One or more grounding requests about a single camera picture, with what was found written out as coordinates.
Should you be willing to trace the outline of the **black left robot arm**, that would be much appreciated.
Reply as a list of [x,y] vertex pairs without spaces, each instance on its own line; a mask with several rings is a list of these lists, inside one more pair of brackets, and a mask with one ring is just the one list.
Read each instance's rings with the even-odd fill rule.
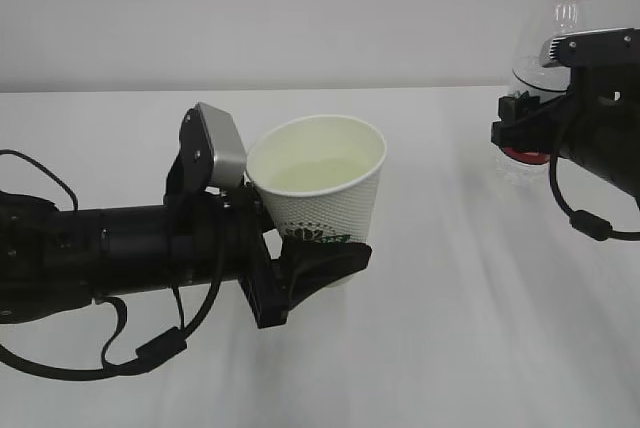
[[302,301],[364,270],[371,248],[323,242],[307,226],[283,237],[245,178],[246,152],[232,116],[199,103],[155,206],[61,211],[28,195],[1,196],[1,320],[19,324],[110,296],[237,281],[256,323],[283,324]]

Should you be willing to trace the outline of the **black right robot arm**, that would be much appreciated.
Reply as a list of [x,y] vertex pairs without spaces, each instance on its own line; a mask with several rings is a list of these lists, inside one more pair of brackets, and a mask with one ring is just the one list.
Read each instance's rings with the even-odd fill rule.
[[491,142],[518,153],[559,156],[639,198],[639,30],[606,28],[556,35],[543,68],[568,68],[564,94],[503,96]]

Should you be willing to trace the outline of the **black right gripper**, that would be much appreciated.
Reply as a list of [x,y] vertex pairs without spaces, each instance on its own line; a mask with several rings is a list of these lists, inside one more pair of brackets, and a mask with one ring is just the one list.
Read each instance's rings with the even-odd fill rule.
[[573,113],[573,96],[515,92],[498,100],[498,120],[491,126],[491,142],[517,152],[550,154],[561,126]]

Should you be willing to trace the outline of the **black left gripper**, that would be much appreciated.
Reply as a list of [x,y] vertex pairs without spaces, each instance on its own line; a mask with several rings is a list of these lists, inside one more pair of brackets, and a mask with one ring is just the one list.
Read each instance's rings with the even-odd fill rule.
[[284,239],[278,262],[273,260],[264,234],[274,224],[251,183],[217,194],[201,191],[171,197],[169,213],[171,233],[193,236],[195,262],[204,267],[209,282],[188,329],[202,324],[221,283],[230,280],[239,283],[258,328],[282,326],[289,310],[365,270],[372,255],[366,243]]

